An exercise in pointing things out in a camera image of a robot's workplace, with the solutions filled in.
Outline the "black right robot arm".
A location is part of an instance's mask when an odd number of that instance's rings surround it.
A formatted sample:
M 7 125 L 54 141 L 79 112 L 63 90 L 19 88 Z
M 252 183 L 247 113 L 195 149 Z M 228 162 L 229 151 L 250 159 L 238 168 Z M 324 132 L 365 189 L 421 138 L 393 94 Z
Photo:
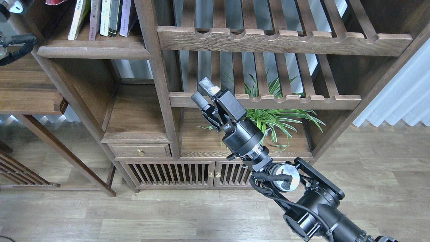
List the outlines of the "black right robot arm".
M 263 133 L 246 117 L 246 111 L 229 90 L 221 90 L 208 78 L 199 82 L 212 104 L 196 92 L 192 100 L 203 118 L 231 150 L 228 160 L 241 158 L 250 170 L 249 182 L 283 210 L 284 220 L 304 241 L 321 236 L 329 242 L 393 242 L 390 236 L 373 238 L 338 210 L 344 192 L 302 158 L 275 163 L 260 141 Z

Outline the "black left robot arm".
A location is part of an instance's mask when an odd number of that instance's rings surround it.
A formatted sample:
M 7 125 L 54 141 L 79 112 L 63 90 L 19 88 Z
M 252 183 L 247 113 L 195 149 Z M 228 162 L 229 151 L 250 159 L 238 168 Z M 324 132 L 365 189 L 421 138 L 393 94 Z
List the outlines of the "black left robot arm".
M 27 14 L 29 8 L 33 5 L 33 0 L 2 0 L 0 1 L 1 22 L 6 23 L 11 13 L 17 15 Z M 8 52 L 7 48 L 11 45 L 23 43 L 23 46 L 15 52 Z M 0 66 L 5 66 L 30 53 L 34 46 L 38 43 L 37 37 L 34 34 L 19 34 L 14 36 L 5 36 L 1 32 L 1 61 Z

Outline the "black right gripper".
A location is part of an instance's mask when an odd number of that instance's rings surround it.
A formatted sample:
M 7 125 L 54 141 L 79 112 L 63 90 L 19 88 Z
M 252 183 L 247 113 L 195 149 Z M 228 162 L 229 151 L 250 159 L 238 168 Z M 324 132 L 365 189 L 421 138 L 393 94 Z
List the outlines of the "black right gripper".
M 260 142 L 263 133 L 246 117 L 247 112 L 229 90 L 222 91 L 204 77 L 198 82 L 213 104 L 200 94 L 195 92 L 191 99 L 195 102 L 202 116 L 217 131 L 225 133 L 222 141 L 228 147 L 231 154 L 227 160 L 241 158 L 242 161 L 263 161 L 268 158 L 269 150 Z

